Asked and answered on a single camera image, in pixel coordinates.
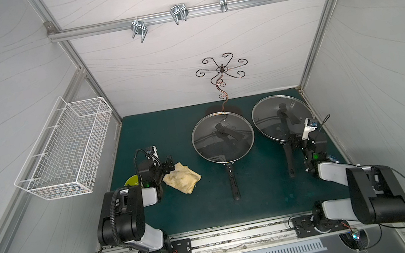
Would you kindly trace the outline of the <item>yellow fluffy cloth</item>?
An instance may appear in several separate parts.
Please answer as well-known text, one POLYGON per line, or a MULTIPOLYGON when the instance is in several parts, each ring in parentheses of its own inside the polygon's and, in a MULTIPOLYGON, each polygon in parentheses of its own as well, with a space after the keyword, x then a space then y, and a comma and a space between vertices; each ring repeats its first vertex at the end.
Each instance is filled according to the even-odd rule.
POLYGON ((166 174, 163 182, 170 187, 185 194, 191 194, 202 176, 191 170, 188 166, 176 163, 174 170, 166 174))

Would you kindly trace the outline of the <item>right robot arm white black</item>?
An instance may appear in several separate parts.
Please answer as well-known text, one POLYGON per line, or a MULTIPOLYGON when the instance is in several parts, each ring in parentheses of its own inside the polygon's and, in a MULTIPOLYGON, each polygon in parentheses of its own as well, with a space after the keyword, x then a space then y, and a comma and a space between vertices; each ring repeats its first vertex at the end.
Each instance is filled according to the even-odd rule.
POLYGON ((323 181, 348 188, 349 196, 339 200, 317 201, 311 223, 321 233, 328 233, 341 222, 364 225, 405 222, 405 192, 393 169, 383 165, 360 166, 340 163, 326 152, 326 135, 314 132, 291 134, 286 144, 291 146, 286 156, 300 149, 304 154, 305 171, 323 181))

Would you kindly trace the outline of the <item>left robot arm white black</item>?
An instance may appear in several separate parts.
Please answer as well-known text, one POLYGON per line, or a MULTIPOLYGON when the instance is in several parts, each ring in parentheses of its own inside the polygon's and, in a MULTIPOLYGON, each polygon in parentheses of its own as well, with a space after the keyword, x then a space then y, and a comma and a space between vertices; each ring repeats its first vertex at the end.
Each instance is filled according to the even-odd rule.
POLYGON ((169 156, 164 163, 152 158, 138 165, 140 182, 105 193, 97 228, 102 247, 116 246, 154 252, 164 248, 167 235, 146 222, 145 208, 164 194, 163 178, 174 169, 169 156))

